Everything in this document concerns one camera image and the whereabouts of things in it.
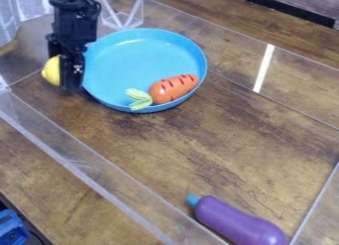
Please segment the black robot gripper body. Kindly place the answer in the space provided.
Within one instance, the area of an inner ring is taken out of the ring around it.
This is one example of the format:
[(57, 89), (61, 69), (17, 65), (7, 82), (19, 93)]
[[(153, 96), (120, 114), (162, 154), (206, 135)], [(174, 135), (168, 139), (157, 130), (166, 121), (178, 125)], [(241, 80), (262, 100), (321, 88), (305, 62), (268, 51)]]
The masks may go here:
[(81, 54), (96, 40), (96, 25), (101, 6), (96, 0), (49, 0), (54, 8), (53, 34), (63, 54)]

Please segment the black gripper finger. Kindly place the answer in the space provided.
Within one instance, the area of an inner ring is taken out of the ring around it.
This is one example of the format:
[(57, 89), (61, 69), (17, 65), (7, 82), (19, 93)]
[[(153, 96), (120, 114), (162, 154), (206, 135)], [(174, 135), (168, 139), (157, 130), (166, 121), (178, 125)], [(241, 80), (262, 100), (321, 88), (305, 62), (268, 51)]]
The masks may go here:
[(61, 55), (61, 89), (78, 90), (85, 72), (85, 57), (82, 54)]
[(62, 53), (62, 47), (57, 37), (53, 34), (49, 34), (46, 36), (46, 41), (47, 41), (47, 54), (49, 57), (51, 58)]

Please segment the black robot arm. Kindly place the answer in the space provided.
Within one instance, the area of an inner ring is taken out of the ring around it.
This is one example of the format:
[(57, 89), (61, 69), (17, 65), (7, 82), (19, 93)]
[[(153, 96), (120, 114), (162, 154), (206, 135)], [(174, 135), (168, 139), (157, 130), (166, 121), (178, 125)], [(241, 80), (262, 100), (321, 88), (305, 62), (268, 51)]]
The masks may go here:
[(81, 88), (85, 45), (96, 41), (101, 6), (96, 0), (49, 0), (54, 8), (53, 32), (46, 36), (49, 57), (59, 57), (61, 89)]

